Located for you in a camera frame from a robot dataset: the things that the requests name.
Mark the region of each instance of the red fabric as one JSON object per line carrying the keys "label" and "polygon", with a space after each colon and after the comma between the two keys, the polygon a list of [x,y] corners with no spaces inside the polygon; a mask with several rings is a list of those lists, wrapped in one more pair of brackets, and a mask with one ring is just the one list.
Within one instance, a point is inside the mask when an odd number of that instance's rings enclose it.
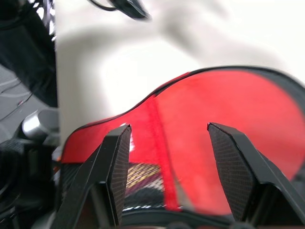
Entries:
{"label": "red fabric", "polygon": [[66,142],[62,162],[84,162],[111,129],[129,123],[134,145],[130,161],[161,166],[169,209],[178,206],[175,176],[196,211],[228,214],[208,122],[246,133],[288,178],[303,162],[304,117],[296,103],[273,82],[233,70],[189,76],[122,116],[76,131]]}

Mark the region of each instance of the gray surface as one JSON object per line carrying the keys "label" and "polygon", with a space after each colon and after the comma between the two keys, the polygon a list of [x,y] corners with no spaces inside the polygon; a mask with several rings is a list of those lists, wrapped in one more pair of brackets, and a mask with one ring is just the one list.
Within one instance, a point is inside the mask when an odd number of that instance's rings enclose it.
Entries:
{"label": "gray surface", "polygon": [[[15,79],[15,74],[7,71],[0,65],[0,83]],[[19,81],[15,81],[13,83],[0,86],[0,92],[5,90],[6,88],[17,84]],[[6,94],[22,94],[27,92],[28,90],[22,85],[19,84],[17,87],[5,92]],[[14,110],[18,103],[24,99],[26,99],[29,95],[21,96],[18,98],[6,98],[1,96],[0,94],[0,119],[7,115],[9,112]],[[40,110],[45,108],[46,106],[41,103],[38,99],[32,96],[28,102],[23,104],[16,112],[14,112],[10,117],[0,122],[0,143],[9,139],[11,135],[15,132],[18,125],[21,121],[31,113],[36,110]]]}

